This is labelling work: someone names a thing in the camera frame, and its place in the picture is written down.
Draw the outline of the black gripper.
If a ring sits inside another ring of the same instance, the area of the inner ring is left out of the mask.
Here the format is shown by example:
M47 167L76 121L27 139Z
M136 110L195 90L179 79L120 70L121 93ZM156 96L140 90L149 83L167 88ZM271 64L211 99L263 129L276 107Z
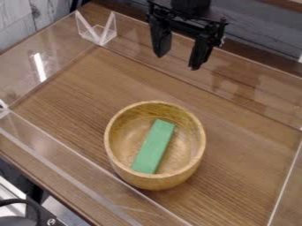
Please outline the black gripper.
M188 67L196 71L214 46L222 46L227 18L210 9L211 0L147 0L152 50L162 57L171 49L172 32L195 38Z

